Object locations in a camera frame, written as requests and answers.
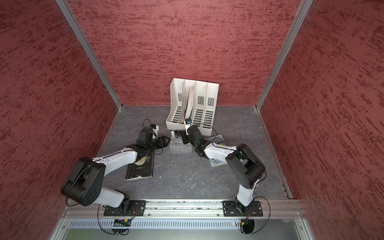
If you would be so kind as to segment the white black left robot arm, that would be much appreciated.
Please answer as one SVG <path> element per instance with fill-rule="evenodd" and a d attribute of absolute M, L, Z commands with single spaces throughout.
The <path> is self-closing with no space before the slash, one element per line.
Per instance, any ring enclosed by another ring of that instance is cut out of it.
<path fill-rule="evenodd" d="M 109 207 L 119 214 L 131 211 L 129 196 L 121 191 L 103 187 L 104 177 L 111 172 L 153 154 L 167 147 L 169 137 L 158 136 L 159 127 L 151 125 L 140 131 L 134 144 L 115 153 L 97 157 L 80 158 L 61 187 L 61 194 L 84 207 L 93 204 Z"/>

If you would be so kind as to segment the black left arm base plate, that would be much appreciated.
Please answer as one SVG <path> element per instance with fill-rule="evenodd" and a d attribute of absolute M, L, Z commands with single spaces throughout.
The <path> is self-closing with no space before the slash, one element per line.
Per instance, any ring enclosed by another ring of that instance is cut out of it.
<path fill-rule="evenodd" d="M 106 217 L 142 217 L 146 209 L 146 201 L 144 200 L 127 200 L 122 204 L 113 208 L 106 206 L 104 210 L 104 216 Z"/>

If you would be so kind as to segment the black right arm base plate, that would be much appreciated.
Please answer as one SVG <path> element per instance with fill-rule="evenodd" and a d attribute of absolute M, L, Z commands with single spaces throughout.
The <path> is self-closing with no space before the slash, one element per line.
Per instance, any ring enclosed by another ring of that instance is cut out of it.
<path fill-rule="evenodd" d="M 263 210 L 259 201 L 253 201 L 244 207 L 237 201 L 222 201 L 225 217 L 262 217 Z"/>

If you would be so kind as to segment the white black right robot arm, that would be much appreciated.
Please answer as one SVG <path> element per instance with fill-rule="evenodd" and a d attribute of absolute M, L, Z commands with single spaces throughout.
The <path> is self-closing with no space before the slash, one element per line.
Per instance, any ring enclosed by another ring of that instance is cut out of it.
<path fill-rule="evenodd" d="M 254 202 L 257 184 L 266 173 L 265 165 L 245 144 L 236 147 L 217 145 L 206 140 L 197 126 L 186 125 L 183 141 L 188 141 L 199 157 L 220 160 L 228 164 L 239 182 L 239 191 L 235 199 L 238 212 L 244 214 Z"/>

